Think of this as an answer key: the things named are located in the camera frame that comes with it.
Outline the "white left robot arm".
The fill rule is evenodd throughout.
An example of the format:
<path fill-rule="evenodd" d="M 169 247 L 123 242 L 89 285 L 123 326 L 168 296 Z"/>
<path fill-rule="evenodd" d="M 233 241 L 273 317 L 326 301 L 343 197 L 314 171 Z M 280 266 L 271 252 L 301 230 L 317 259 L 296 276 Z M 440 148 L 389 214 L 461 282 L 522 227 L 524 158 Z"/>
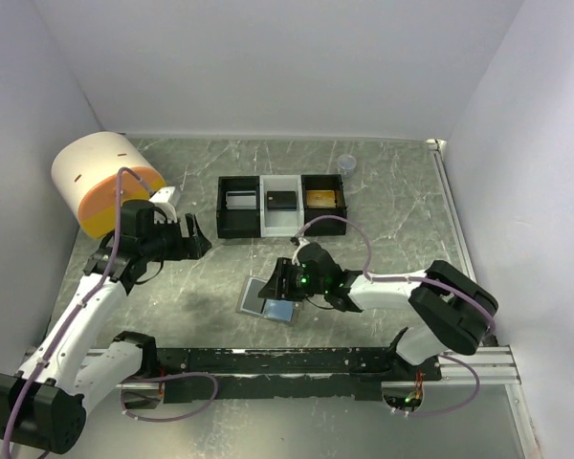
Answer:
<path fill-rule="evenodd" d="M 166 205 L 146 200 L 120 206 L 54 328 L 18 370 L 0 373 L 2 457 L 13 444 L 44 455 L 69 451 L 117 384 L 159 376 L 156 340 L 140 332 L 119 333 L 98 361 L 82 363 L 110 314 L 145 283 L 148 264 L 198 260 L 210 248 L 193 214 L 171 217 Z"/>

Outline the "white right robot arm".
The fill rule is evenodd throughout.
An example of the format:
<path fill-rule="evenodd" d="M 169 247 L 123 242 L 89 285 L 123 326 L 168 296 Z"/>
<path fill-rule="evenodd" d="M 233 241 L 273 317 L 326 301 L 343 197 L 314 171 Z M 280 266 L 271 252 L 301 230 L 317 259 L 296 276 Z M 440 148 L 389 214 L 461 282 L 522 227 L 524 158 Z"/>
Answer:
<path fill-rule="evenodd" d="M 490 293 L 446 261 L 414 273 L 373 275 L 341 268 L 318 243 L 302 243 L 292 257 L 280 257 L 258 293 L 292 302 L 315 295 L 340 312 L 412 309 L 422 323 L 400 333 L 386 358 L 388 373 L 401 381 L 447 350 L 473 355 L 495 331 L 498 310 Z"/>

